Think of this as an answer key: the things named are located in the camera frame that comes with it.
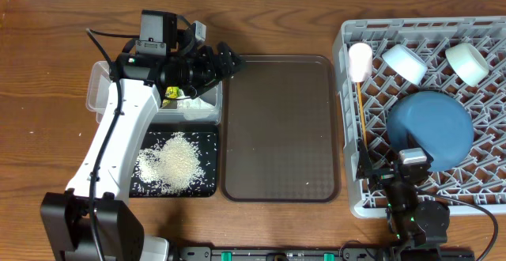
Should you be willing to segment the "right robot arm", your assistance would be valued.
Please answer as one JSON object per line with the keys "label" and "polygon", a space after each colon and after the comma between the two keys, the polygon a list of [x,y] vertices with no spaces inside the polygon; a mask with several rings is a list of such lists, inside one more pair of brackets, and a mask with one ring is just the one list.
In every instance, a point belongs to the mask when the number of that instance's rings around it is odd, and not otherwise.
{"label": "right robot arm", "polygon": [[404,149],[386,168],[374,168],[363,141],[358,142],[356,178],[366,179],[370,191],[387,198],[387,221],[398,241],[378,254],[380,260],[441,260],[447,242],[450,210],[438,201],[420,201],[416,183],[429,176],[432,158],[420,147]]}

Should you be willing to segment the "pink plastic cup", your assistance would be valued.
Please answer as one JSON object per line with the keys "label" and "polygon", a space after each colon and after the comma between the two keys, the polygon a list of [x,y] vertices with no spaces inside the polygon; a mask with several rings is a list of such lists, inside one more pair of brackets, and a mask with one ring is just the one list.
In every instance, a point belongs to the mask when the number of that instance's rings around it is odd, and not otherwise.
{"label": "pink plastic cup", "polygon": [[372,75],[372,48],[366,43],[355,43],[348,50],[348,75],[352,82],[363,82]]}

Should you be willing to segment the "dark blue plate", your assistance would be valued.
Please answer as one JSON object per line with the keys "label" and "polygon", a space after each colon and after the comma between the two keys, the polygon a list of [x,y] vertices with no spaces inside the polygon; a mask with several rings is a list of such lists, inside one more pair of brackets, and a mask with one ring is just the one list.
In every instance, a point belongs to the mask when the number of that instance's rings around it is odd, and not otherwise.
{"label": "dark blue plate", "polygon": [[409,148],[411,136],[432,158],[432,172],[448,171],[464,161],[474,141],[474,127],[467,110],[450,96],[423,91],[394,104],[387,117],[391,148]]}

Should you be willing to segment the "green snack wrapper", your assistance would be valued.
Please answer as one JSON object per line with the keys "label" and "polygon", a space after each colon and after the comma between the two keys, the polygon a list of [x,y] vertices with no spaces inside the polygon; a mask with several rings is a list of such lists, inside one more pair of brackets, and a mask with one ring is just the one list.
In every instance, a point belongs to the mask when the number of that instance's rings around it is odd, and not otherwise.
{"label": "green snack wrapper", "polygon": [[167,87],[162,100],[162,107],[167,107],[170,103],[177,101],[184,97],[184,92],[179,87]]}

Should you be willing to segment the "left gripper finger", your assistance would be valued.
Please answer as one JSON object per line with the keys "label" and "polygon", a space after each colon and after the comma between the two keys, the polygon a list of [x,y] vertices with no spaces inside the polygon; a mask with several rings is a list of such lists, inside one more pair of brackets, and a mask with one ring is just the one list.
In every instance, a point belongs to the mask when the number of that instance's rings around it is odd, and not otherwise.
{"label": "left gripper finger", "polygon": [[217,75],[219,78],[230,78],[244,67],[244,61],[225,42],[217,45],[218,65]]}
{"label": "left gripper finger", "polygon": [[191,87],[190,87],[190,90],[191,90],[191,93],[190,93],[190,97],[191,99],[195,99],[199,96],[201,96],[202,94],[208,92],[209,90],[211,90],[212,88],[214,88],[215,86],[217,86],[221,81],[220,80],[217,80],[216,78],[210,80],[210,81],[197,81],[197,82],[192,82],[191,83]]}

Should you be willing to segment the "mint green bowl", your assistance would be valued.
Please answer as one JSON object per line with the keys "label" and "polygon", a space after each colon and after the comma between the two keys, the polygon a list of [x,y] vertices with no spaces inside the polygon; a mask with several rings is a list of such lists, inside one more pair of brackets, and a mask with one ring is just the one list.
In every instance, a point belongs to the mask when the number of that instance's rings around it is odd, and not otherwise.
{"label": "mint green bowl", "polygon": [[485,58],[470,43],[450,47],[445,51],[445,55],[450,67],[468,86],[477,86],[489,74]]}

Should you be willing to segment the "white tissue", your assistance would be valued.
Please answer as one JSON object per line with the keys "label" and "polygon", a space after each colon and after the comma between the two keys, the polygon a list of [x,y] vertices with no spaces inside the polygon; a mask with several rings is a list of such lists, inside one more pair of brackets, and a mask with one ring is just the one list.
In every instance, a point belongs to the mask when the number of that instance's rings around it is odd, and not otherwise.
{"label": "white tissue", "polygon": [[214,108],[212,104],[205,102],[200,97],[191,99],[190,97],[180,96],[177,98],[176,102],[176,109],[182,113],[192,113]]}

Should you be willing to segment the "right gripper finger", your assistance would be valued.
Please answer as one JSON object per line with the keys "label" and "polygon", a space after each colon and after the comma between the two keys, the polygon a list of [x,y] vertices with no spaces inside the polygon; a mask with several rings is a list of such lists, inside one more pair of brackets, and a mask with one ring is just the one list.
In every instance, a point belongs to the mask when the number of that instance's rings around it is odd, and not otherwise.
{"label": "right gripper finger", "polygon": [[357,179],[368,179],[372,176],[372,162],[370,156],[368,155],[368,151],[366,145],[363,140],[359,139],[357,141],[358,150],[359,150],[359,161],[357,164]]}
{"label": "right gripper finger", "polygon": [[427,157],[427,162],[433,162],[433,157],[417,142],[416,138],[410,132],[407,133],[406,137],[407,137],[407,141],[408,141],[408,146],[411,149],[416,149],[416,148],[421,149],[421,151]]}

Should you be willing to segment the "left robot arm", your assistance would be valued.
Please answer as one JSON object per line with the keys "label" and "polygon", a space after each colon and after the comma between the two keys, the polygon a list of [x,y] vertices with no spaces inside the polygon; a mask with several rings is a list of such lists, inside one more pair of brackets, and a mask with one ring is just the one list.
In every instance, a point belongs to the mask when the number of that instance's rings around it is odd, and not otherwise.
{"label": "left robot arm", "polygon": [[127,203],[135,161],[169,86],[192,98],[244,67],[226,43],[166,55],[128,43],[111,63],[113,83],[92,145],[63,193],[48,192],[40,214],[57,260],[171,260],[177,252],[147,236]]}

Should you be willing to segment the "light blue small bowl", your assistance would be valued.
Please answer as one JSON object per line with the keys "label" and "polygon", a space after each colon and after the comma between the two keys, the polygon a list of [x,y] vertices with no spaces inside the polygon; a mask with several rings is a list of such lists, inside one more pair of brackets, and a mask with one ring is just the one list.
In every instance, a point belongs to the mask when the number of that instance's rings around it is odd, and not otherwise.
{"label": "light blue small bowl", "polygon": [[421,83],[428,69],[416,53],[401,44],[394,45],[381,57],[392,70],[414,85]]}

